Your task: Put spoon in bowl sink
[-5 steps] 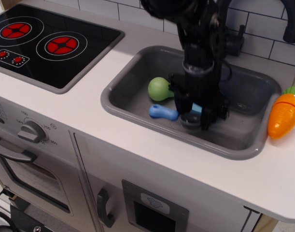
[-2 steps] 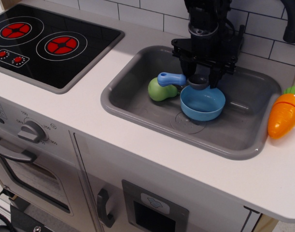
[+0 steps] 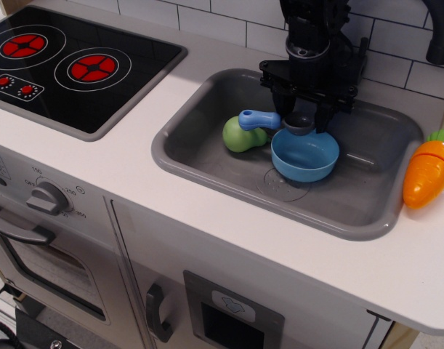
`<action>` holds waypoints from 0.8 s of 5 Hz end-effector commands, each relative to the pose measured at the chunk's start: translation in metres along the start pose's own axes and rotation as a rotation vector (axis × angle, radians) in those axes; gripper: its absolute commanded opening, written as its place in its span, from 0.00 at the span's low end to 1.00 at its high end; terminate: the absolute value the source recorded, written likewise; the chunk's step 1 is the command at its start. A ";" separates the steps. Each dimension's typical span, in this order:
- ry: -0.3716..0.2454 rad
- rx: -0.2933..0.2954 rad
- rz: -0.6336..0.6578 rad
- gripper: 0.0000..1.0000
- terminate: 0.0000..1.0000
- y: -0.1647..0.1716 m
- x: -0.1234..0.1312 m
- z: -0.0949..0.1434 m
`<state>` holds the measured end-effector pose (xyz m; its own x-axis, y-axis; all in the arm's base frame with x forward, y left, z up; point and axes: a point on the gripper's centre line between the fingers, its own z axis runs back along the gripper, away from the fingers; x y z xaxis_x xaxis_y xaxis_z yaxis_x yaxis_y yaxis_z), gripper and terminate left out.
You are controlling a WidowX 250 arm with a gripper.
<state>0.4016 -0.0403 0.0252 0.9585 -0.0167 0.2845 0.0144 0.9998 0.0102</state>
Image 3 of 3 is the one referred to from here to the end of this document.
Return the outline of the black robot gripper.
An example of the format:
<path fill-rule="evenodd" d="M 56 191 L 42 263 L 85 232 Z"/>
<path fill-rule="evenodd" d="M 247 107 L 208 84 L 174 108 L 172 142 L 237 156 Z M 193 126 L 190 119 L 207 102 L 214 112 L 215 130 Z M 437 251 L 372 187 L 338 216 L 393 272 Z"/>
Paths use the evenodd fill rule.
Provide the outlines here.
<path fill-rule="evenodd" d="M 294 110 L 298 98 L 317 104 L 315 131 L 320 134 L 338 111 L 353 109 L 364 59 L 351 57 L 322 63 L 264 60 L 259 69 L 261 85 L 272 92 L 275 110 L 282 117 Z"/>

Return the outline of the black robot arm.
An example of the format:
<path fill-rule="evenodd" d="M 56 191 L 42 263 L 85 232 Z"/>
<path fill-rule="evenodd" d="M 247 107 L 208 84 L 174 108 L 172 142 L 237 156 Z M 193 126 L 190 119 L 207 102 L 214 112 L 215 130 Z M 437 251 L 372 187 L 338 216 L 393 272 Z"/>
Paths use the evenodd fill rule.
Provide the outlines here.
<path fill-rule="evenodd" d="M 315 103 L 315 129 L 322 133 L 336 113 L 352 110 L 368 39 L 354 48 L 342 33 L 350 20 L 347 1 L 281 1 L 280 7 L 288 26 L 288 58 L 262 61 L 260 81 L 282 117 L 293 111 L 297 99 Z"/>

